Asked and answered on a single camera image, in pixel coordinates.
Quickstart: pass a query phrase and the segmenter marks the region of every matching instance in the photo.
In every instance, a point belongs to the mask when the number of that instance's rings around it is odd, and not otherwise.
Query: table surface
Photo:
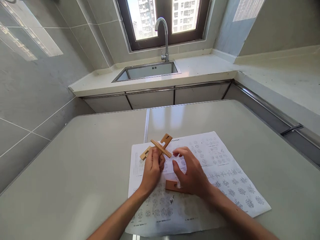
[[[263,226],[280,239],[320,238],[319,170],[223,100],[74,118],[0,196],[0,239],[86,239],[127,199],[132,144],[210,131],[272,207],[256,218]],[[227,227],[166,239],[208,237],[237,239]]]

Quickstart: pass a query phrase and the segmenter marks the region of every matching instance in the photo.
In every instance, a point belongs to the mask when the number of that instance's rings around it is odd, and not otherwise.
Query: chrome faucet
[[[166,54],[165,56],[161,55],[161,60],[166,60],[166,62],[169,62],[169,50],[168,50],[168,26],[166,20],[164,20],[163,17],[159,17],[156,22],[156,26],[154,30],[157,32],[159,23],[162,22],[164,26],[164,33],[166,34]]]

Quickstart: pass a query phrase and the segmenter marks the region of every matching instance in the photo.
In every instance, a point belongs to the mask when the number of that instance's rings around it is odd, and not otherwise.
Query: stainless steel sink
[[[112,82],[122,82],[139,78],[164,76],[181,73],[176,62],[151,63],[124,68]]]

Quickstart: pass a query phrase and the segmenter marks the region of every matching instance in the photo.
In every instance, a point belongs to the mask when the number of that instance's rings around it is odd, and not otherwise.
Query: instruction sheet
[[[128,197],[140,186],[144,163],[140,155],[152,143],[132,146]],[[208,177],[239,208],[256,217],[271,210],[270,205],[243,172],[226,146],[215,132],[174,138],[167,146],[172,151],[187,146]],[[173,172],[172,160],[176,160],[183,173],[186,172],[184,157],[165,156],[161,179],[136,212],[126,228],[127,233],[144,237],[164,236],[218,228],[225,225],[224,219],[195,195],[165,190],[165,181],[179,180]]]

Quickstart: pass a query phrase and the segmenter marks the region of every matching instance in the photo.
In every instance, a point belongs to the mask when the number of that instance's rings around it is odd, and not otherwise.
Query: wooden block
[[[149,147],[140,155],[140,158],[141,158],[142,160],[145,160],[145,159],[147,158],[147,154],[148,154],[150,148],[151,148],[151,146],[149,146]]]
[[[151,142],[161,151],[163,152],[168,158],[172,157],[172,154],[168,152],[167,150],[163,149],[162,145],[159,144],[158,142],[154,141],[151,139]]]
[[[176,181],[166,180],[166,190],[190,194],[186,192],[183,188],[177,188],[176,187],[177,184],[178,182]]]
[[[172,137],[166,133],[160,141],[161,143],[165,143],[163,146],[163,149],[166,149],[166,147],[168,146],[171,140],[172,140]]]

